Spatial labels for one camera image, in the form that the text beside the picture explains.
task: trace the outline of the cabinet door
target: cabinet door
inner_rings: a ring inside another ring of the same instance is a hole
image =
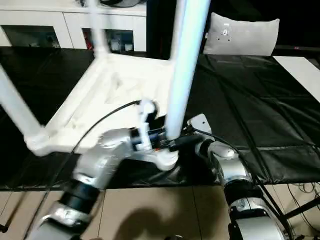
[[[91,41],[90,20],[87,13],[65,12],[64,18],[75,49],[90,49]],[[115,52],[146,51],[146,17],[100,14],[99,27],[105,29],[108,45]]]
[[[0,10],[0,46],[73,48],[62,12]]]

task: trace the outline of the glass cabinet door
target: glass cabinet door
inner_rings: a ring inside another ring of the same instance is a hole
[[[132,30],[105,29],[109,49],[113,53],[124,54],[134,51],[134,33]],[[94,43],[90,28],[82,28],[87,49],[93,49]]]
[[[60,48],[53,26],[1,26],[13,47]]]
[[[0,46],[73,48],[62,12],[0,11]]]

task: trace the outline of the robotic arm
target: robotic arm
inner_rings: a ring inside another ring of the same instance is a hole
[[[204,114],[190,119],[188,127],[198,132],[211,133]],[[228,230],[231,240],[285,240],[263,200],[262,190],[253,184],[251,175],[235,149],[202,133],[192,132],[191,135],[167,140],[163,128],[137,135],[141,132],[141,129],[122,128],[102,134],[96,146],[80,157],[73,171],[73,179],[61,199],[53,204],[27,239],[80,239],[92,220],[90,213],[100,192],[106,189],[121,161],[133,158],[137,153],[140,154],[138,158],[143,154],[148,156],[153,151],[148,147],[138,150],[142,138],[147,136],[153,149],[168,153],[175,153],[184,144],[195,145],[196,154],[206,161],[223,186],[229,205],[231,223]]]
[[[285,240],[278,223],[263,199],[263,192],[254,185],[252,176],[231,146],[216,140],[204,114],[188,121],[188,127],[203,135],[195,147],[196,154],[217,176],[223,187],[231,223],[230,240]]]
[[[140,101],[140,119],[143,121],[140,128],[109,130],[79,158],[73,179],[62,197],[32,230],[28,240],[80,239],[93,218],[90,213],[100,192],[107,188],[123,159],[149,159],[159,169],[169,170],[177,160],[179,147],[202,140],[200,135],[168,140],[164,128],[150,131],[148,121],[156,116],[156,107],[150,107],[150,103]]]

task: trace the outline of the cushion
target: cushion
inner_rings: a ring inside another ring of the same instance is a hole
[[[213,12],[203,53],[270,56],[277,42],[279,21],[235,21]]]

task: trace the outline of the white pole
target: white pole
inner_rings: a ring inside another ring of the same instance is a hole
[[[169,140],[180,136],[211,0],[187,0],[165,118]]]
[[[107,45],[107,36],[105,34],[104,29],[102,29],[100,15],[98,14],[98,6],[100,4],[100,1],[87,0],[87,3],[89,8],[89,19],[94,46],[94,56],[98,58],[109,53],[109,47]]]
[[[1,65],[0,104],[25,138],[36,136],[42,132],[42,126],[32,114]]]

